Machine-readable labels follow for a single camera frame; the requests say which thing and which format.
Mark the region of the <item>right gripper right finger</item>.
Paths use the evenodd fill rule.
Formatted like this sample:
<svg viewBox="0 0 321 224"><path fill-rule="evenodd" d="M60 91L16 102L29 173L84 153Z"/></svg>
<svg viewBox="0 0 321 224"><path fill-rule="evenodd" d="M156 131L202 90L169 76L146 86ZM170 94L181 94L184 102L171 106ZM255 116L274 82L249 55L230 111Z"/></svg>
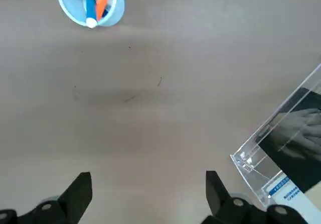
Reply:
<svg viewBox="0 0 321 224"><path fill-rule="evenodd" d="M232 197L216 171L206 172L206 198L212 214L203 223L307 223L299 212L289 206L273 204L263 211L245 199Z"/></svg>

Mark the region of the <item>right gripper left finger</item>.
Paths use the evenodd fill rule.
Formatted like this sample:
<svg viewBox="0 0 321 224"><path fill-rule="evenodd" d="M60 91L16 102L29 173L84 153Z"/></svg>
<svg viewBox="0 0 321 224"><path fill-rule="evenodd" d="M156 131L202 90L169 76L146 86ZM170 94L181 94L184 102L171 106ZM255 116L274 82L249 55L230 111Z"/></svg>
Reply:
<svg viewBox="0 0 321 224"><path fill-rule="evenodd" d="M14 209L2 209L1 223L78 223L91 201L91 173L82 172L57 199L44 201L21 216Z"/></svg>

